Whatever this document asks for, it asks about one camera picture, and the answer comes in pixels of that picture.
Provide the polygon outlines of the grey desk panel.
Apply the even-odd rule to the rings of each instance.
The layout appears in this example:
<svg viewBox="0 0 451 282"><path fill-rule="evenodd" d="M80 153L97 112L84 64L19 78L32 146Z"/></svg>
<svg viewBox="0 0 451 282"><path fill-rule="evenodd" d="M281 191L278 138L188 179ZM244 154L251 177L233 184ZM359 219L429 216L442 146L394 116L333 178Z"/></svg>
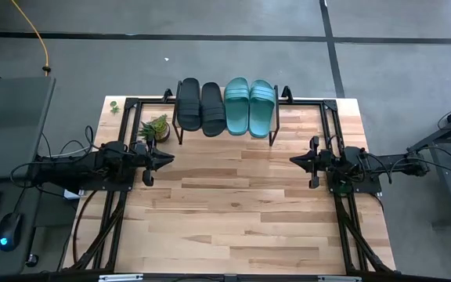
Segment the grey desk panel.
<svg viewBox="0 0 451 282"><path fill-rule="evenodd" d="M56 79L0 79L0 179L38 151Z"/></svg>

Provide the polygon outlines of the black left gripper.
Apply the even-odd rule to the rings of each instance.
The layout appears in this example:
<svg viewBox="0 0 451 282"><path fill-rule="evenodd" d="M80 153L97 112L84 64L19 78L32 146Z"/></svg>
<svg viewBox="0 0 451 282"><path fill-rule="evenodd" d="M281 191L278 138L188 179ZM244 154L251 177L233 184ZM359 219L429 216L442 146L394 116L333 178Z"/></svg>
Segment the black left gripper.
<svg viewBox="0 0 451 282"><path fill-rule="evenodd" d="M144 167L142 181L145 186L153 186L152 171L173 162L174 155L165 153L156 148L156 140L149 138L131 142L131 150L135 154L138 167Z"/></svg>

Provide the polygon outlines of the silver metal bracket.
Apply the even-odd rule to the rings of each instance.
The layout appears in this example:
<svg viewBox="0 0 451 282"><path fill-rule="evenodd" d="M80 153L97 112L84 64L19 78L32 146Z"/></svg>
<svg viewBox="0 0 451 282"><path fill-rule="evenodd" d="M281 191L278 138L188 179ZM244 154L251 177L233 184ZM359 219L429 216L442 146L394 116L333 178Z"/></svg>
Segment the silver metal bracket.
<svg viewBox="0 0 451 282"><path fill-rule="evenodd" d="M143 282L142 273L113 273L100 275L98 282Z"/></svg>
<svg viewBox="0 0 451 282"><path fill-rule="evenodd" d="M318 282L363 282L361 277L351 277L351 276L318 276Z"/></svg>

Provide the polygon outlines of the black computer mouse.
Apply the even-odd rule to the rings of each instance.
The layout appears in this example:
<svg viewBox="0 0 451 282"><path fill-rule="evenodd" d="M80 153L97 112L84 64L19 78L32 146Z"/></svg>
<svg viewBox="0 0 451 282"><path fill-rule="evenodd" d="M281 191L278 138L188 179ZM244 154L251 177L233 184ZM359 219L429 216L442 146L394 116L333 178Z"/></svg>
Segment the black computer mouse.
<svg viewBox="0 0 451 282"><path fill-rule="evenodd" d="M0 250L13 251L20 243L23 214L11 212L0 221Z"/></svg>

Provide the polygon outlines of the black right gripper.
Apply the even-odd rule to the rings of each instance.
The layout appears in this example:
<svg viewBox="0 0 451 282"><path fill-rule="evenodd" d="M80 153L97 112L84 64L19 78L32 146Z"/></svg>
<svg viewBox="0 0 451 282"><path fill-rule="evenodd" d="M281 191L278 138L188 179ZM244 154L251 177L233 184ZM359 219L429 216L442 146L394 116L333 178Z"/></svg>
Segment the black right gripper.
<svg viewBox="0 0 451 282"><path fill-rule="evenodd" d="M309 152L300 156L291 157L290 161L302 168L305 172L312 174L309 180L309 188L319 187L319 176L317 172L328 172L331 183L335 186L341 185L341 177L337 174L337 158L330 150L323 149L317 152L319 137L313 136L309 141Z"/></svg>

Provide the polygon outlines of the black rubber slide sandal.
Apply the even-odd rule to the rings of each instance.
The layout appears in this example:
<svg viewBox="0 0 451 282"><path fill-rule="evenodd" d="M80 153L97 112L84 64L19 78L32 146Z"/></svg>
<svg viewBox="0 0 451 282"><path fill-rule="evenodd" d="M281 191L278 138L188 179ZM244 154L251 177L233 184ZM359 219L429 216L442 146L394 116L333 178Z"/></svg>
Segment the black rubber slide sandal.
<svg viewBox="0 0 451 282"><path fill-rule="evenodd" d="M176 116L183 130L195 132L200 128L200 83L197 79L185 78L182 81Z"/></svg>
<svg viewBox="0 0 451 282"><path fill-rule="evenodd" d="M220 135L226 128L226 111L221 89L207 82L201 89L201 128L206 137Z"/></svg>

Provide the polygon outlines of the teal rubber slide sandal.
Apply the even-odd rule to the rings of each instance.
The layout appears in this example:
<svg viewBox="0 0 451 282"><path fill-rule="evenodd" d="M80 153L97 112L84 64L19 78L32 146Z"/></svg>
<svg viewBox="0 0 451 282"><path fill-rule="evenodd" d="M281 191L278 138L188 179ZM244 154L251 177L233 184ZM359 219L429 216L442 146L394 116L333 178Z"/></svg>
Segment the teal rubber slide sandal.
<svg viewBox="0 0 451 282"><path fill-rule="evenodd" d="M256 80L250 90L249 131L255 138L265 138L271 128L272 112L276 105L273 87L264 80Z"/></svg>
<svg viewBox="0 0 451 282"><path fill-rule="evenodd" d="M250 88L245 78L234 78L225 87L226 124L231 135L241 136L248 130L249 100Z"/></svg>

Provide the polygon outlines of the potted green succulent plant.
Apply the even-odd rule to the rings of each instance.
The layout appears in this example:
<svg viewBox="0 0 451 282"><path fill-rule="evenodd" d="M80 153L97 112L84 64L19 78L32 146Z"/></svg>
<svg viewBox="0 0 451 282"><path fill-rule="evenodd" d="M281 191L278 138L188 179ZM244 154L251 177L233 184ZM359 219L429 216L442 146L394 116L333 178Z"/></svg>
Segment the potted green succulent plant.
<svg viewBox="0 0 451 282"><path fill-rule="evenodd" d="M138 136L146 141L154 140L157 143L164 143L170 136L170 126L167 121L166 114L148 122L141 122L142 128L139 130Z"/></svg>

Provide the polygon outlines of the wooden shelf black metal frame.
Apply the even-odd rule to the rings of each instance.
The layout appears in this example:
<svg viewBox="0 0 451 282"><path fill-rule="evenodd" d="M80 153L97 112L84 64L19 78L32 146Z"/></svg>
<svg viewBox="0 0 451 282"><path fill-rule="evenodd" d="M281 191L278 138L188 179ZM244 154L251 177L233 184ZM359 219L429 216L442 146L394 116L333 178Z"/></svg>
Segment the wooden shelf black metal frame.
<svg viewBox="0 0 451 282"><path fill-rule="evenodd" d="M178 81L176 94L174 94L171 89L165 89L165 92L164 92L164 95L162 98L163 103L174 105L171 125L175 131L175 135L178 140L178 145L183 144L183 140L184 140L183 135L184 135L184 132L186 131L185 129L182 129L182 127L180 126L180 124L178 123L178 120L177 120L177 102L178 102L178 96L180 95L180 92L181 92L181 86L182 86L182 82ZM274 91L276 97L275 97L275 106L274 106L274 109L272 112L272 118L271 118L271 128L269 130L269 146L273 146L273 144L276 140L277 134L280 130L279 86L274 85L273 91Z"/></svg>

